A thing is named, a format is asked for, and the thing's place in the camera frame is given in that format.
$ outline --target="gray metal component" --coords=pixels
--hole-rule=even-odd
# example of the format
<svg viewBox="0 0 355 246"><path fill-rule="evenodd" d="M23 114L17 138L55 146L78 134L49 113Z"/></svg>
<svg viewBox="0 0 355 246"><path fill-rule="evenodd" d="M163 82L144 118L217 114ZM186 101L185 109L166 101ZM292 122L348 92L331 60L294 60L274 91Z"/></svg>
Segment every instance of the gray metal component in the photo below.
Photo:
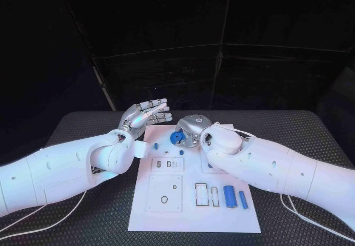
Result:
<svg viewBox="0 0 355 246"><path fill-rule="evenodd" d="M211 120L199 114L185 116L176 125L176 132L182 129L186 139L176 143L178 146L196 147L201 133L212 125Z"/></svg>

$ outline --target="white paper sheet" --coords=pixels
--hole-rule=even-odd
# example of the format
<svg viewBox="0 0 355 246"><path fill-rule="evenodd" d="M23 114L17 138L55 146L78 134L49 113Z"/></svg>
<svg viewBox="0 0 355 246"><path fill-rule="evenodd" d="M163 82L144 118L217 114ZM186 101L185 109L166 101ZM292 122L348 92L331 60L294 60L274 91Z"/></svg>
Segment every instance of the white paper sheet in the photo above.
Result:
<svg viewBox="0 0 355 246"><path fill-rule="evenodd" d="M257 221L254 203L250 193L248 185L234 178L227 173L205 173L202 172L201 163L201 148L178 147L170 143L170 134L175 131L175 126L147 126L144 133L144 141L150 144L149 156L140 160L137 183L133 198L131 217L129 224L129 231L170 231L170 232L247 232L260 233L260 226ZM155 149L155 143L159 144L159 149ZM173 158L183 157L185 167L182 172L153 172L152 162L153 158ZM182 190L176 187L172 189L157 189L150 187L150 180L153 175L172 175L175 184L182 183ZM173 185L170 180L165 186L167 188ZM195 184L206 183L208 194L209 194L209 206L198 207L195 199ZM224 186L234 186L234 192L237 197L237 208L227 208L224 198ZM211 188L218 188L218 199L219 207L212 206L212 193ZM147 202L149 190L152 192L160 192L163 197L162 200L170 206L167 209L172 210L172 205L176 204L175 212L147 212L149 210L160 211L162 204L155 206L155 200ZM248 203L248 209L243 209L241 198L238 192L244 191L245 199Z"/></svg>

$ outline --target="blue object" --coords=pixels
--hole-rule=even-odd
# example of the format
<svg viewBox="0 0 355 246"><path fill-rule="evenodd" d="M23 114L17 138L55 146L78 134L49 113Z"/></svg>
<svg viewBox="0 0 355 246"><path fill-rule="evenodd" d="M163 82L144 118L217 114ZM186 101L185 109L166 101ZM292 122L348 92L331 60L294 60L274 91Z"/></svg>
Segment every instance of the blue object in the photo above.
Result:
<svg viewBox="0 0 355 246"><path fill-rule="evenodd" d="M235 193L234 193L234 187L225 186L224 187L224 198L225 198L225 205L228 208L237 207L237 199L235 199Z"/></svg>
<svg viewBox="0 0 355 246"><path fill-rule="evenodd" d="M240 191L240 196L241 196L241 200L243 200L243 208L248 209L248 204L247 204L247 200L245 200L245 196L244 196L244 191Z"/></svg>
<svg viewBox="0 0 355 246"><path fill-rule="evenodd" d="M185 139L185 135L182 131L173 132L170 135L170 142L173 145L176 145L178 141L182 141Z"/></svg>

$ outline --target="robotic hand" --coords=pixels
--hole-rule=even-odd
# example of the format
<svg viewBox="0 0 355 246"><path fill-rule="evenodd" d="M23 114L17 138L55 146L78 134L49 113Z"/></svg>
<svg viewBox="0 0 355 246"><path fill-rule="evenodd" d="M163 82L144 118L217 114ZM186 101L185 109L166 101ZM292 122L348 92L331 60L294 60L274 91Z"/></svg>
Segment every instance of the robotic hand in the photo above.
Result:
<svg viewBox="0 0 355 246"><path fill-rule="evenodd" d="M0 217L68 199L124 173L133 158L146 158L147 143L134 141L146 125L170 121L166 99L126 111L118 129L41 149L0 167Z"/></svg>
<svg viewBox="0 0 355 246"><path fill-rule="evenodd" d="M251 186L312 202L355 230L355 170L315 160L276 142L228 128L202 115L176 125L175 145L201 144L214 168Z"/></svg>

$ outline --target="gray padded surface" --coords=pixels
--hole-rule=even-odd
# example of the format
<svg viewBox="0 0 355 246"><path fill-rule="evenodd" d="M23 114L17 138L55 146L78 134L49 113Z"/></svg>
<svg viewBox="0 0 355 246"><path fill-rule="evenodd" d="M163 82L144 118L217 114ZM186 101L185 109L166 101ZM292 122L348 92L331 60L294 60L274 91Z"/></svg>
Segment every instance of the gray padded surface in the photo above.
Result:
<svg viewBox="0 0 355 246"><path fill-rule="evenodd" d="M307 111L172 111L173 121L191 114L204 114L212 121L232 123L294 149L302 154L342 167L354 168L318 116ZM66 115L48 142L59 144L105 134L117 128L123 112L75 112ZM323 229L306 223L286 210L279 195L251 187L261 234L129 232L131 202L139 159L130 170L87 192L77 211L52 229L0 241L2 245L354 245ZM30 218L13 226L2 236L39 229L53 224L74 208L81 195L48 205ZM294 198L302 214L346 236L355 233L322 208ZM35 208L0 219L0 228L22 218Z"/></svg>

